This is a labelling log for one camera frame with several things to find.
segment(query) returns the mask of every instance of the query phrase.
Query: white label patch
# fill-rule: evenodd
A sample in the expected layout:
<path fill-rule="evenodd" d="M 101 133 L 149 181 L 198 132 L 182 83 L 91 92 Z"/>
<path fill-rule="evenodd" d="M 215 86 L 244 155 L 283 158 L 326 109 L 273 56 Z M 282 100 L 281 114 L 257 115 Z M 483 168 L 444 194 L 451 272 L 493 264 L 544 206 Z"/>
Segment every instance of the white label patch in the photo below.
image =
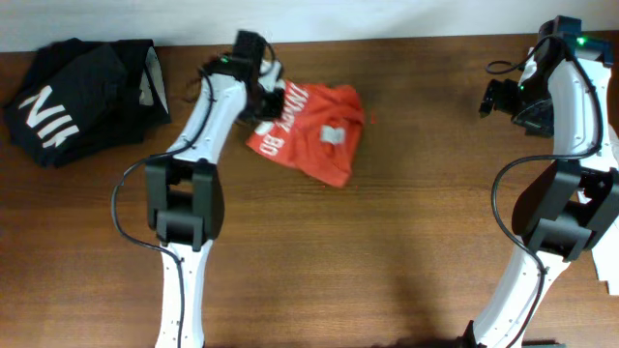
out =
<path fill-rule="evenodd" d="M 139 82 L 139 89 L 142 91 L 139 95 L 139 104 L 153 106 L 155 104 L 155 100 L 153 100 L 153 92 L 151 92 L 151 85 L 148 82 L 146 71 L 142 72 L 142 80 Z"/>
<path fill-rule="evenodd" d="M 265 135 L 272 129 L 273 129 L 273 122 L 264 121 L 260 123 L 260 126 L 256 127 L 255 133 L 258 135 Z"/>
<path fill-rule="evenodd" d="M 345 136 L 346 130 L 344 130 L 343 128 L 334 129 L 329 126 L 322 126 L 322 131 L 320 132 L 320 141 L 338 145 L 344 142 Z"/>

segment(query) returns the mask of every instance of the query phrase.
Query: wooden table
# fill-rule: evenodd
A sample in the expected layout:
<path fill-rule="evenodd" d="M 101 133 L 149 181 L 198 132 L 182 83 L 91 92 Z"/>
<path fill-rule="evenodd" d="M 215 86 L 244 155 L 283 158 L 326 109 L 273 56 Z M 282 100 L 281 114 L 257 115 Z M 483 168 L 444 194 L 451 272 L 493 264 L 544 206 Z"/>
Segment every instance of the wooden table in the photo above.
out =
<path fill-rule="evenodd" d="M 619 33 L 600 35 L 619 43 Z M 507 115 L 479 118 L 491 79 L 484 65 L 520 60 L 534 43 L 523 35 L 276 44 L 287 78 L 353 85 L 368 124 L 344 189 L 259 157 L 244 145 L 251 130 L 234 128 L 220 165 L 225 223 L 206 273 L 209 346 L 382 347 L 462 334 L 512 251 L 490 211 L 492 180 L 508 161 L 552 146 L 525 137 Z M 158 48 L 173 124 L 141 145 L 41 169 L 0 127 L 1 347 L 154 345 L 161 257 L 114 231 L 109 196 L 128 165 L 176 138 L 192 110 L 182 101 L 186 83 L 222 49 Z M 15 92 L 32 57 L 0 55 L 0 100 Z M 615 125 L 618 91 L 615 77 Z M 500 207 L 508 222 L 546 166 L 506 177 Z M 145 194 L 140 173 L 119 209 L 131 233 L 154 241 Z M 619 301 L 597 281 L 590 253 L 557 279 L 527 337 L 617 346 Z"/>

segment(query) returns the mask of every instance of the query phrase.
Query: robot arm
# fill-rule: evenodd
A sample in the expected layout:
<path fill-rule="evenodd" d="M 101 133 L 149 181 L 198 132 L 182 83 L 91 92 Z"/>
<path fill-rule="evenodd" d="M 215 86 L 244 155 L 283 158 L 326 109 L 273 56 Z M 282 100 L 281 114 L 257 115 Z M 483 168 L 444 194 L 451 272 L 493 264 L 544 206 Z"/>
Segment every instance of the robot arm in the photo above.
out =
<path fill-rule="evenodd" d="M 239 32 L 232 53 L 202 68 L 200 95 L 192 115 L 168 149 L 176 154 L 146 165 L 149 225 L 157 232 L 161 247 L 181 260 L 177 268 L 174 259 L 162 254 L 162 325 L 157 348 L 202 348 L 205 344 L 204 272 L 224 211 L 217 171 L 221 148 L 233 123 L 274 119 L 283 105 L 281 64 L 262 60 L 265 44 L 255 33 Z M 191 147 L 182 151 L 189 143 Z M 181 182 L 192 184 L 192 192 L 176 190 Z"/>
<path fill-rule="evenodd" d="M 600 102 L 594 99 L 574 61 L 561 54 L 560 45 L 547 40 L 527 62 L 516 85 L 493 80 L 480 111 L 495 109 L 512 113 L 515 124 L 536 135 L 554 135 L 555 155 L 586 153 L 602 137 L 595 155 L 578 160 L 556 160 L 518 199 L 513 230 L 542 260 L 546 274 L 538 304 L 554 280 L 579 254 L 591 249 L 619 214 L 619 175 L 608 141 L 606 91 L 610 79 L 609 45 L 580 35 L 580 21 L 557 17 L 545 24 L 540 40 L 561 37 L 584 69 Z M 596 113 L 601 112 L 602 122 Z M 577 203 L 571 197 L 584 192 L 591 201 Z M 490 304 L 469 324 L 463 347 L 520 347 L 523 326 L 540 287 L 540 270 L 529 253 L 518 246 Z"/>

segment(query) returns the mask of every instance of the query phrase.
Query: white wall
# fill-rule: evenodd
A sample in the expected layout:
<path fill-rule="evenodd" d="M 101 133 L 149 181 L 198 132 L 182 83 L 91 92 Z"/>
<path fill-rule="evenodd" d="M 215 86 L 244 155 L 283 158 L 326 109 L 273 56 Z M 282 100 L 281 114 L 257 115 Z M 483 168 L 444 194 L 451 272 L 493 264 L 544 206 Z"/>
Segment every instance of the white wall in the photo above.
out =
<path fill-rule="evenodd" d="M 273 42 L 534 33 L 559 14 L 619 29 L 619 0 L 1 0 L 0 51 L 71 37 L 231 44 L 239 28 Z"/>

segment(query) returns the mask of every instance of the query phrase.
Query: wood grain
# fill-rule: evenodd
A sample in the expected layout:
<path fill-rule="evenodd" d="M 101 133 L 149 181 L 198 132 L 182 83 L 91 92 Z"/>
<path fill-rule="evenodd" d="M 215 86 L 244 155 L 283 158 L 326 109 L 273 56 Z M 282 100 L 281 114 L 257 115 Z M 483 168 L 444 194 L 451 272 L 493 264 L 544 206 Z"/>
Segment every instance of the wood grain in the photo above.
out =
<path fill-rule="evenodd" d="M 619 43 L 619 33 L 602 33 Z M 221 156 L 226 218 L 206 274 L 213 347 L 370 347 L 454 338 L 487 304 L 512 246 L 489 190 L 508 161 L 551 150 L 506 115 L 480 120 L 484 65 L 519 60 L 533 36 L 277 44 L 286 77 L 351 84 L 368 122 L 344 189 L 275 165 L 234 128 Z M 109 196 L 135 160 L 165 150 L 192 105 L 196 68 L 225 46 L 160 47 L 173 124 L 138 146 L 41 169 L 0 127 L 0 346 L 152 347 L 162 267 L 112 228 Z M 32 53 L 0 55 L 0 100 Z M 619 119 L 619 82 L 609 113 Z M 500 190 L 506 220 L 544 163 L 515 169 Z M 143 175 L 121 194 L 121 219 L 153 241 Z M 616 347 L 619 302 L 590 254 L 556 284 L 527 332 L 571 347 Z"/>

